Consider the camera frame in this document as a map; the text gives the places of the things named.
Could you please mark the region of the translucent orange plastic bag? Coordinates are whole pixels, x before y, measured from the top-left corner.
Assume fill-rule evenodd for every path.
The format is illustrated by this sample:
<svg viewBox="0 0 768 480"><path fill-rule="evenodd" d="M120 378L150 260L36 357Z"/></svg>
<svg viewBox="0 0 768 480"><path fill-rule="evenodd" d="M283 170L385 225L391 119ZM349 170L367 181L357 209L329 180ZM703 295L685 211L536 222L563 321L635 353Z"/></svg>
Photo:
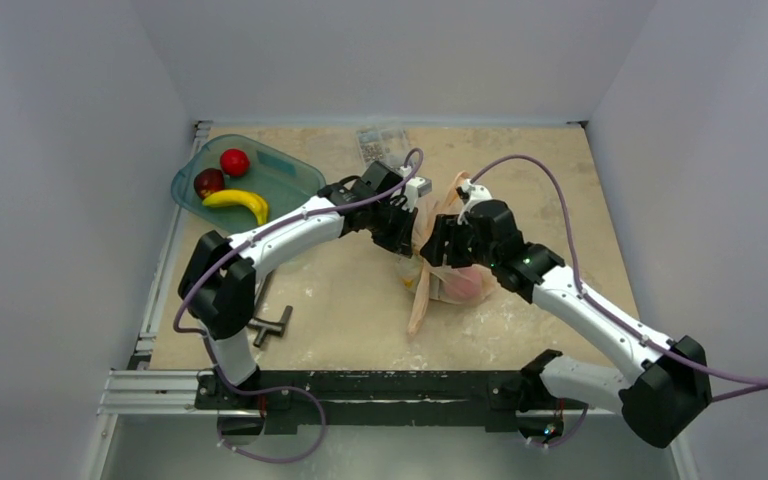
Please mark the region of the translucent orange plastic bag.
<svg viewBox="0 0 768 480"><path fill-rule="evenodd" d="M407 324L407 335L414 337L423 325L428 306L433 301L452 305L477 305L496 289L497 282L490 270L480 265L453 267L431 265L420 255L420 249L431 239L434 221L439 215L460 212L462 203L456 189L469 179L459 172L450 184L444 199L424 197L416 206L417 216L411 231L412 256L396 263L396 272L414 299Z"/></svg>

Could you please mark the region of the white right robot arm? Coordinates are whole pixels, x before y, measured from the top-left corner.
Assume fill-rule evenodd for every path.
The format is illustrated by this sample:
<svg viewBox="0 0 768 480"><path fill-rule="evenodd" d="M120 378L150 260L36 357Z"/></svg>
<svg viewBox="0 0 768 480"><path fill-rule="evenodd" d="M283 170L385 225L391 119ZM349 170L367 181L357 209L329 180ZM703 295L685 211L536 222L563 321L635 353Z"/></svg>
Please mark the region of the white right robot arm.
<svg viewBox="0 0 768 480"><path fill-rule="evenodd" d="M505 202L480 201L461 215L437 216L420 254L433 266L489 269L503 289L562 320L610 360L601 367L544 352L523 370L529 404L565 398L616 413L657 448L668 447L711 404L699 342L655 331L578 284L561 256L524 240Z"/></svg>

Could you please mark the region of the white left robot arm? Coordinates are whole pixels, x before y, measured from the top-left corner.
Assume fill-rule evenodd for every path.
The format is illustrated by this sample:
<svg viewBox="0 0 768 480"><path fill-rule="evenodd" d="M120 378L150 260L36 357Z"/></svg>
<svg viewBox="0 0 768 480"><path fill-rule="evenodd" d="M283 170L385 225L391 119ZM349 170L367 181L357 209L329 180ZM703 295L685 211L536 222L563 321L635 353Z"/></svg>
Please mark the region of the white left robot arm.
<svg viewBox="0 0 768 480"><path fill-rule="evenodd" d="M261 227L228 237L210 231L199 239L178 287L182 303L173 327L184 332L184 314L197 320L192 330L224 376L219 395L232 408L247 408L258 395L259 367L246 333L258 284L284 263L354 232L369 232L388 252L411 255L416 204L432 190L418 170L374 162L361 176L322 187Z"/></svg>

